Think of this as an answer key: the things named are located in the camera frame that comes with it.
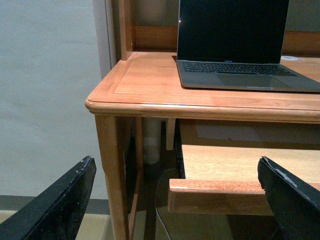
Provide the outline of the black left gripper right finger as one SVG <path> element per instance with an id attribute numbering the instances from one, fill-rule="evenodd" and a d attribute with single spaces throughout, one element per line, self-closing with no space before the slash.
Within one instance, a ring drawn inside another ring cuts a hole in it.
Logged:
<path id="1" fill-rule="evenodd" d="M 258 180 L 277 227 L 272 240 L 320 238 L 320 191 L 266 156 L 259 159 Z"/>

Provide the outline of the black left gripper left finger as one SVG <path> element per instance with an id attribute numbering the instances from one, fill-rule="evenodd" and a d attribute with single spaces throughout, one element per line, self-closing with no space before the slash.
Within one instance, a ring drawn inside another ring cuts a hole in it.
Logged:
<path id="1" fill-rule="evenodd" d="M 74 240 L 84 218 L 96 175 L 86 156 L 0 225 L 2 240 Z"/>

